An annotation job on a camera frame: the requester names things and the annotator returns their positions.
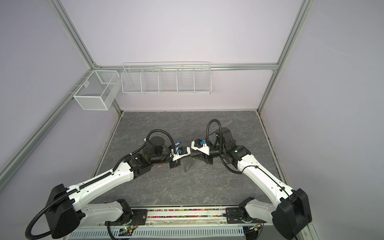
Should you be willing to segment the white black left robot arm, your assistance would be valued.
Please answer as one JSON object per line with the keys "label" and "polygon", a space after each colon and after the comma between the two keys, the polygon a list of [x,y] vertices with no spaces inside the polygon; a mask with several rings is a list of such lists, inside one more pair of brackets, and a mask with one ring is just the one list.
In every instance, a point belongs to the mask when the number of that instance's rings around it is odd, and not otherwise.
{"label": "white black left robot arm", "polygon": [[168,164],[175,168],[190,154],[190,147],[176,146],[174,142],[167,147],[162,137],[148,137],[138,150],[123,156],[112,169],[70,187],[55,186],[43,211],[49,226],[49,231],[43,236],[60,239],[90,223],[129,223],[133,214],[125,200],[113,201],[101,210],[93,209],[90,202],[149,172],[154,165]]}

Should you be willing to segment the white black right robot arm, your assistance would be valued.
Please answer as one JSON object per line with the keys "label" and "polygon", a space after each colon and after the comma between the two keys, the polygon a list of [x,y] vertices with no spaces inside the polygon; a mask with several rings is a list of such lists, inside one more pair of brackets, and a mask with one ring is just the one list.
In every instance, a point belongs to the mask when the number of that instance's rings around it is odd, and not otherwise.
{"label": "white black right robot arm", "polygon": [[225,165],[231,164],[235,171],[247,176],[268,197],[270,203],[253,198],[244,200],[240,205],[246,221],[259,219],[271,223],[287,240],[297,235],[312,222],[309,197],[302,189],[294,190],[268,171],[256,157],[233,139],[228,128],[215,131],[216,143],[196,139],[191,142],[190,150],[206,161],[220,158]]}

